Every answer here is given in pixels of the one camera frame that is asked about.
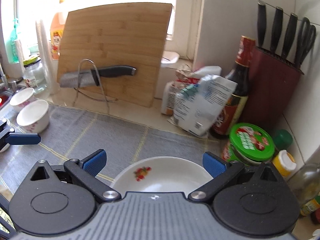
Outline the red white food bag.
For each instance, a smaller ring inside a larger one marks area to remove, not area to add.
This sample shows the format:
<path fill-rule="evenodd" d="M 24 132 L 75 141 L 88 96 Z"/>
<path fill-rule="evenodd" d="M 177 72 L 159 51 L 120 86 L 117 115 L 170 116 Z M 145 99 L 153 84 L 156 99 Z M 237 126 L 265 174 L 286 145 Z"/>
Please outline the red white food bag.
<path fill-rule="evenodd" d="M 161 113 L 172 116 L 177 93 L 189 85 L 198 83 L 206 75 L 220 75 L 221 70 L 220 66 L 205 66 L 193 72 L 182 69 L 176 70 L 174 80 L 167 82 L 163 88 Z"/>

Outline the white clipped food bag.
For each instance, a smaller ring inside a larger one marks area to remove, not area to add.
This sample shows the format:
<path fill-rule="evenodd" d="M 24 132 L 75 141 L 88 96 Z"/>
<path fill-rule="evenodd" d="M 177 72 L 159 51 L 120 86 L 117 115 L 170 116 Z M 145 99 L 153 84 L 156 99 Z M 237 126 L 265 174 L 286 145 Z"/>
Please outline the white clipped food bag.
<path fill-rule="evenodd" d="M 199 138 L 208 132 L 235 91 L 237 83 L 218 75 L 206 75 L 175 96 L 172 125 Z"/>

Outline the dark vinegar bottle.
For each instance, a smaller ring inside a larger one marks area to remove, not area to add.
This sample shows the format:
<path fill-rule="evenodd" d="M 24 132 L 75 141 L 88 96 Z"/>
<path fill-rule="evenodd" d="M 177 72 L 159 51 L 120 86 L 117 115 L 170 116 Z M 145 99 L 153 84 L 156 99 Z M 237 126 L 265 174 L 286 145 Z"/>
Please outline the dark vinegar bottle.
<path fill-rule="evenodd" d="M 242 36 L 234 67 L 225 76 L 227 80 L 237 83 L 236 89 L 228 99 L 225 107 L 210 128 L 210 134 L 217 138 L 226 138 L 235 125 L 248 99 L 249 94 L 249 67 L 251 65 L 255 40 Z"/>

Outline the grey checked dish mat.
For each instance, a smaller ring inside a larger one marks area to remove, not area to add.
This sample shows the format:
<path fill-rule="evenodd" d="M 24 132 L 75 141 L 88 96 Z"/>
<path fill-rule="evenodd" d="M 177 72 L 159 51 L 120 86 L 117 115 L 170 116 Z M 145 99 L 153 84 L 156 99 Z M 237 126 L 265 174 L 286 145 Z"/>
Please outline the grey checked dish mat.
<path fill-rule="evenodd" d="M 82 159 L 98 149 L 107 165 L 97 178 L 110 184 L 125 168 L 155 156 L 174 156 L 202 163 L 202 154 L 220 154 L 221 142 L 137 124 L 105 114 L 49 105 L 49 125 L 38 145 L 10 146 L 1 153 L 1 185 L 14 193 L 38 160 L 51 165 Z"/>

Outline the orange cooking wine jug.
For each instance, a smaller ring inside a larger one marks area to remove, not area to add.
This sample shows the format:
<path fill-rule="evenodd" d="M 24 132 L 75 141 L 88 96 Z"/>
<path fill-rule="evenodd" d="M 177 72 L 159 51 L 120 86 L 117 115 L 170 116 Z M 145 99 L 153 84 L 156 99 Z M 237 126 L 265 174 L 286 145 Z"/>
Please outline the orange cooking wine jug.
<path fill-rule="evenodd" d="M 50 45 L 53 60 L 58 60 L 60 56 L 60 45 L 68 16 L 68 6 L 66 0 L 60 0 L 57 12 L 54 14 L 50 25 Z"/>

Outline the green lid sauce jar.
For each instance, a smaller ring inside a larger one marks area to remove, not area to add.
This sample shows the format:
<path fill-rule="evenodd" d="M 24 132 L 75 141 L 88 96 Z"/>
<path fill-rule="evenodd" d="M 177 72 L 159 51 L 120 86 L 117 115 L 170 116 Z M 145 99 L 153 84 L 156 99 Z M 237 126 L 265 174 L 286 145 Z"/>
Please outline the green lid sauce jar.
<path fill-rule="evenodd" d="M 226 161 L 239 161 L 247 166 L 258 166 L 272 159 L 275 146 L 271 136 L 262 128 L 238 123 L 231 128 L 229 140 L 221 158 Z"/>

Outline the bamboo cutting board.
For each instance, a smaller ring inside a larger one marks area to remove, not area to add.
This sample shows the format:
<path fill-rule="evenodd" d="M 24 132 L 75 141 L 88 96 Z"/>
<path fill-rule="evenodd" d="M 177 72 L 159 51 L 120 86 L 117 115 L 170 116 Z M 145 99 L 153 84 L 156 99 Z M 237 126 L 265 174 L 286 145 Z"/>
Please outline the bamboo cutting board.
<path fill-rule="evenodd" d="M 167 37 L 172 5 L 118 3 L 70 11 L 62 35 L 57 79 L 75 72 L 81 60 L 110 67 L 128 65 L 134 76 L 103 77 L 103 89 L 85 89 L 151 107 Z"/>

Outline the glass jar with green lid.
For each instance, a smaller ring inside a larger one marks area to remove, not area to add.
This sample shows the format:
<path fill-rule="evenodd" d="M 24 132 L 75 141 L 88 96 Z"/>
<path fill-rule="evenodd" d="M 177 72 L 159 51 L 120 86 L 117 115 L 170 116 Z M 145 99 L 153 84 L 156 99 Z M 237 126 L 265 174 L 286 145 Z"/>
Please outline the glass jar with green lid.
<path fill-rule="evenodd" d="M 38 55 L 31 55 L 29 59 L 23 61 L 23 79 L 28 87 L 35 90 L 35 94 L 40 94 L 47 89 L 44 77 L 43 65 Z"/>

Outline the white floral bowl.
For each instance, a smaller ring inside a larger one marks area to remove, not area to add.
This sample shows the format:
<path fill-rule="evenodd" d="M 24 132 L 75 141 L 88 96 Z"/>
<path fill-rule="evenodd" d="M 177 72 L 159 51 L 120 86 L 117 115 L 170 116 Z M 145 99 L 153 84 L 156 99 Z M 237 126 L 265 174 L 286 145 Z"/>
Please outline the white floral bowl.
<path fill-rule="evenodd" d="M 18 126 L 30 133 L 41 133 L 49 125 L 49 103 L 36 100 L 26 105 L 17 115 Z"/>
<path fill-rule="evenodd" d="M 16 93 L 9 103 L 13 107 L 14 111 L 19 113 L 26 105 L 35 100 L 35 90 L 29 87 Z"/>

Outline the stainless steel sink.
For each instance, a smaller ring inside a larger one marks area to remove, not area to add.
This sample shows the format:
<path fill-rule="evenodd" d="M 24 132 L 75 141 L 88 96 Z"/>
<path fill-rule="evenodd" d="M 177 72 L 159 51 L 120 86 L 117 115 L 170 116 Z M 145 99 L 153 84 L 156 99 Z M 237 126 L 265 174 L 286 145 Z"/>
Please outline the stainless steel sink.
<path fill-rule="evenodd" d="M 11 98 L 26 86 L 17 82 L 16 80 L 9 80 L 8 86 L 5 87 L 4 83 L 1 83 L 1 109 L 3 109 L 11 100 Z"/>

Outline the green cap small bottle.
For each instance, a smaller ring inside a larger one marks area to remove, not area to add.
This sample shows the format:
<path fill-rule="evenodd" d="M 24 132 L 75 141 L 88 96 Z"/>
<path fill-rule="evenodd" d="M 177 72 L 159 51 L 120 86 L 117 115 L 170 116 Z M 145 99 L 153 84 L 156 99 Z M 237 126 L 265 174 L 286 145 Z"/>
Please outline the green cap small bottle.
<path fill-rule="evenodd" d="M 272 140 L 275 146 L 275 153 L 281 150 L 288 150 L 293 143 L 292 135 L 285 129 L 277 130 L 272 136 Z"/>

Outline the green dish soap bottle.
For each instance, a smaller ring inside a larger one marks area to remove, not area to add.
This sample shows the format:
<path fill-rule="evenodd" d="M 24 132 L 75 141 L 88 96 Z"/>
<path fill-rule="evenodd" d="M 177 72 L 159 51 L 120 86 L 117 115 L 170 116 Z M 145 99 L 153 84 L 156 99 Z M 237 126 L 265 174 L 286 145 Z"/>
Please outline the green dish soap bottle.
<path fill-rule="evenodd" d="M 11 54 L 12 54 L 12 62 L 18 63 L 18 55 L 17 55 L 17 49 L 15 45 L 15 41 L 18 39 L 18 19 L 14 18 L 13 20 L 13 29 L 10 33 L 10 48 L 11 48 Z"/>

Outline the dark red knife block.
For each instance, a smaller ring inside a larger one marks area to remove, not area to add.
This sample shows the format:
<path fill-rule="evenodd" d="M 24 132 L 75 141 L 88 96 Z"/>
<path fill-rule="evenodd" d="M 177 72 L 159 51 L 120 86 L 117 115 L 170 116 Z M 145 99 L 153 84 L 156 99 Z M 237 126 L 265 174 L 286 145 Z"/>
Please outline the dark red knife block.
<path fill-rule="evenodd" d="M 282 28 L 283 10 L 277 7 L 270 47 L 263 48 L 267 19 L 266 4 L 260 1 L 257 18 L 258 45 L 253 51 L 249 70 L 249 96 L 240 120 L 255 124 L 266 131 L 274 128 L 288 106 L 303 75 L 300 67 L 313 48 L 316 38 L 316 27 L 308 18 L 305 17 L 299 22 L 297 15 L 291 14 L 281 53 L 276 54 Z"/>

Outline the yellow cap spice bottle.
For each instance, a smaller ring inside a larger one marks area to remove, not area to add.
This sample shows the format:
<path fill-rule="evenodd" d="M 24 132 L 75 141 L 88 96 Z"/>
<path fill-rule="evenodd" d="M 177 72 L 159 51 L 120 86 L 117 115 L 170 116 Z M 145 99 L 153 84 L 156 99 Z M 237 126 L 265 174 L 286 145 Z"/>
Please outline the yellow cap spice bottle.
<path fill-rule="evenodd" d="M 295 159 L 287 150 L 279 151 L 272 163 L 283 177 L 289 176 L 297 167 Z"/>

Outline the large white fruit plate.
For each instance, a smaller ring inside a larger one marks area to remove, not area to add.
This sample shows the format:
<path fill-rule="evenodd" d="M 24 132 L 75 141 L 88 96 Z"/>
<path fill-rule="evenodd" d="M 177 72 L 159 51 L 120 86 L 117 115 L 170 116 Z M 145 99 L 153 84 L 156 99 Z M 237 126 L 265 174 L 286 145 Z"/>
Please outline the large white fruit plate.
<path fill-rule="evenodd" d="M 152 157 L 120 172 L 110 187 L 122 196 L 127 192 L 183 192 L 185 196 L 211 181 L 200 165 L 177 157 Z"/>

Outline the short white plastic roll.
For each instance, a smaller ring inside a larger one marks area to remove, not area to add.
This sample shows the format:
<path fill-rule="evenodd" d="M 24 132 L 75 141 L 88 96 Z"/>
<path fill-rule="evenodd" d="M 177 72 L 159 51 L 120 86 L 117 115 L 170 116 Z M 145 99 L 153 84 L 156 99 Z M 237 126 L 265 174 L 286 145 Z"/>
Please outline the short white plastic roll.
<path fill-rule="evenodd" d="M 17 57 L 18 57 L 18 61 L 22 67 L 22 69 L 24 69 L 24 60 L 25 60 L 25 55 L 26 55 L 26 48 L 25 46 L 22 44 L 21 40 L 18 38 L 18 39 L 15 39 L 14 40 L 14 45 L 15 45 L 15 48 L 16 48 L 16 54 L 17 54 Z"/>

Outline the black handled kitchen knife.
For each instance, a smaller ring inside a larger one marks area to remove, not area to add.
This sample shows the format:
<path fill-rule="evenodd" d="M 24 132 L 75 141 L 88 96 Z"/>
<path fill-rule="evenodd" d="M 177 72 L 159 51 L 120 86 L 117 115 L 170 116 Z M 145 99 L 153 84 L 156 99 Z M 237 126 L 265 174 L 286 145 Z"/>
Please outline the black handled kitchen knife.
<path fill-rule="evenodd" d="M 110 66 L 104 68 L 98 68 L 98 72 L 100 74 L 100 78 L 113 78 L 119 76 L 134 76 L 136 73 L 136 68 L 126 65 L 117 65 L 117 66 Z M 60 86 L 64 88 L 75 88 L 76 87 L 76 72 L 70 72 L 63 74 L 60 78 Z"/>

